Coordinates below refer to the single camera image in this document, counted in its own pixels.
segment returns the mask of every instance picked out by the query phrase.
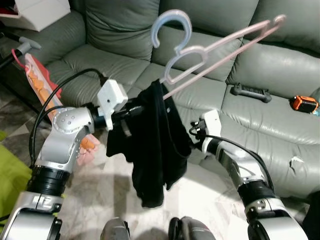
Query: plastic hanger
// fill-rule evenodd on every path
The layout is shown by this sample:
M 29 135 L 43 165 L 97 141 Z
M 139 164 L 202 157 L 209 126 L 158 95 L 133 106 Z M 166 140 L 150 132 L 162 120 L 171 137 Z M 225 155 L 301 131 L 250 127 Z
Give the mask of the plastic hanger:
M 231 58 L 233 58 L 233 57 L 237 56 L 238 54 L 242 53 L 243 51 L 247 50 L 253 44 L 259 42 L 260 40 L 262 40 L 265 37 L 269 36 L 270 34 L 274 33 L 275 31 L 277 31 L 281 27 L 281 25 L 283 24 L 285 19 L 286 19 L 285 15 L 283 15 L 283 14 L 278 15 L 273 19 L 272 26 L 270 26 L 271 25 L 270 20 L 265 20 L 265 21 L 256 23 L 254 25 L 251 25 L 249 27 L 246 27 L 242 30 L 239 30 L 235 33 L 232 33 L 232 34 L 220 39 L 219 41 L 214 42 L 213 44 L 211 44 L 207 47 L 203 47 L 200 45 L 193 45 L 193 46 L 189 46 L 189 47 L 184 48 L 187 45 L 187 43 L 189 42 L 189 39 L 192 34 L 191 21 L 190 21 L 188 15 L 185 12 L 183 12 L 181 10 L 177 10 L 177 9 L 168 10 L 168 11 L 162 13 L 157 18 L 157 20 L 154 22 L 154 24 L 152 25 L 152 28 L 151 28 L 151 40 L 152 40 L 153 46 L 155 48 L 158 48 L 160 46 L 160 42 L 158 39 L 158 31 L 162 27 L 162 25 L 164 25 L 165 23 L 172 21 L 172 20 L 179 21 L 183 25 L 183 28 L 185 31 L 185 36 L 184 36 L 183 41 L 178 46 L 176 46 L 174 48 L 176 56 L 171 58 L 170 61 L 166 64 L 165 70 L 164 70 L 164 75 L 160 79 L 161 83 L 167 82 L 170 85 L 175 84 L 176 82 L 185 78 L 186 76 L 188 76 L 189 74 L 191 74 L 192 72 L 197 70 L 198 68 L 205 65 L 208 60 L 208 53 L 211 52 L 212 50 L 214 50 L 217 47 L 220 47 L 226 43 L 229 43 L 230 41 L 233 41 L 238 38 L 242 38 L 244 35 L 260 31 L 259 36 L 257 36 L 256 38 L 254 38 L 250 42 L 246 43 L 245 45 L 241 46 L 236 51 L 230 53 L 228 56 L 224 57 L 223 59 L 216 62 L 212 66 L 210 66 L 207 69 L 203 70 L 202 72 L 198 73 L 197 75 L 195 75 L 194 77 L 192 77 L 191 79 L 189 79 L 185 83 L 181 84 L 180 86 L 178 86 L 174 90 L 170 91 L 169 93 L 167 93 L 166 95 L 163 96 L 163 99 L 165 100 L 165 99 L 171 97 L 173 94 L 186 88 L 187 86 L 194 83 L 195 81 L 197 81 L 198 79 L 200 79 L 204 75 L 208 74 L 209 72 L 215 70 L 216 68 L 218 68 L 219 66 L 221 66 L 225 62 L 229 61 Z M 172 78 L 170 76 L 170 69 L 172 68 L 172 66 L 180 58 L 182 58 L 186 55 L 189 55 L 189 54 L 199 54 L 202 58 L 202 62 L 190 67 L 189 69 L 185 70 L 183 73 L 179 74 L 175 78 Z

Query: floor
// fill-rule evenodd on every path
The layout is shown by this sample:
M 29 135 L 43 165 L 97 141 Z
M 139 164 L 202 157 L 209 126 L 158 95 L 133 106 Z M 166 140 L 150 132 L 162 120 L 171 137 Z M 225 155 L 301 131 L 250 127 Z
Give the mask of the floor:
M 35 114 L 0 85 L 1 144 L 26 165 L 30 164 L 28 140 Z M 40 125 L 36 151 L 50 132 Z M 114 217 L 128 222 L 134 240 L 167 240 L 172 217 L 190 216 L 204 222 L 217 240 L 247 240 L 244 207 L 229 178 L 189 164 L 185 176 L 170 191 L 164 191 L 161 207 L 146 209 L 136 196 L 131 181 L 133 166 L 122 154 L 106 157 L 104 145 L 94 161 L 77 166 L 59 218 L 63 220 L 62 240 L 98 240 L 105 223 Z M 304 204 L 286 200 L 291 214 L 301 219 Z

